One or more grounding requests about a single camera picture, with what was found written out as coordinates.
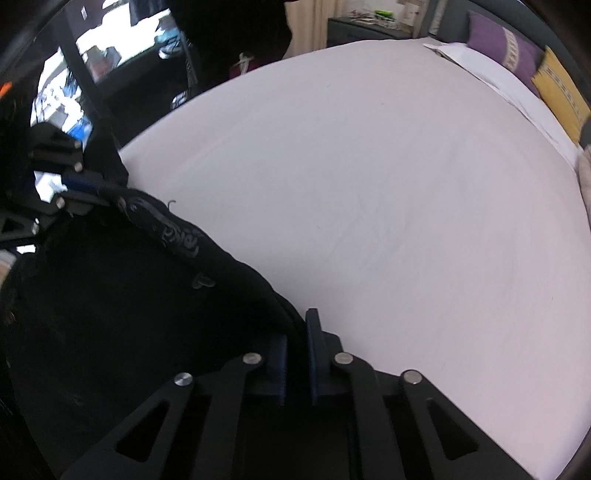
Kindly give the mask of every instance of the dark gray nightstand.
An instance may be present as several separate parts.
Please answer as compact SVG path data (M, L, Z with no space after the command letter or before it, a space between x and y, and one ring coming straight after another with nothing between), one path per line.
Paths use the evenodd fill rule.
M407 40L412 35L378 25L363 24L349 17L329 18L326 46L334 47L359 40Z

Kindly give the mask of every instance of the green object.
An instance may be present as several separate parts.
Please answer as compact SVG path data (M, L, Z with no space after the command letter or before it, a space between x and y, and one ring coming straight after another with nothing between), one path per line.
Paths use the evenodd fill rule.
M386 10L374 10L374 13L380 17L392 18L392 12Z

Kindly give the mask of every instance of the orange object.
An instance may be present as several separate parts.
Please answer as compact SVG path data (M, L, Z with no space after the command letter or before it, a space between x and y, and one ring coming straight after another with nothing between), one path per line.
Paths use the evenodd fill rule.
M4 85L0 87L0 98L8 93L8 91L12 88L12 82L6 82Z

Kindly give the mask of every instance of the white pillow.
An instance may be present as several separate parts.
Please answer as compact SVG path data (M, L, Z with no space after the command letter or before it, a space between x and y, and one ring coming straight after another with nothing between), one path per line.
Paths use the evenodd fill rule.
M573 143L544 101L536 97L519 78L503 65L468 48L465 43L424 46L457 63L516 107L576 171L581 147Z

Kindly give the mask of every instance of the yellow pillow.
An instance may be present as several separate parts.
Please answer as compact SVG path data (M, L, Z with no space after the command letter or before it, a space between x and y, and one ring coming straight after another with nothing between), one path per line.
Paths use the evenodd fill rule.
M591 110L573 79L548 47L544 61L531 81L570 139L578 143Z

